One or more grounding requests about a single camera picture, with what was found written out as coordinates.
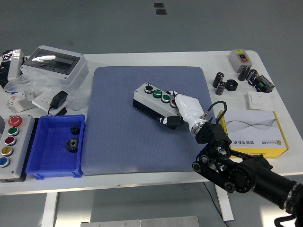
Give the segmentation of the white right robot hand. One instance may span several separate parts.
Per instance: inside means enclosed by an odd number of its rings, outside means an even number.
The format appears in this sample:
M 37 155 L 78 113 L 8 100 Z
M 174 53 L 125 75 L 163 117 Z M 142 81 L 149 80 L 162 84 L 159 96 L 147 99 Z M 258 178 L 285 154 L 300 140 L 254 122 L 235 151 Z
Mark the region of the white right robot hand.
M 174 97 L 179 115 L 160 117 L 158 121 L 171 128 L 176 128 L 187 122 L 191 134 L 196 135 L 207 122 L 207 120 L 202 116 L 204 111 L 198 99 L 179 94 L 176 91 L 169 91 L 169 94 Z

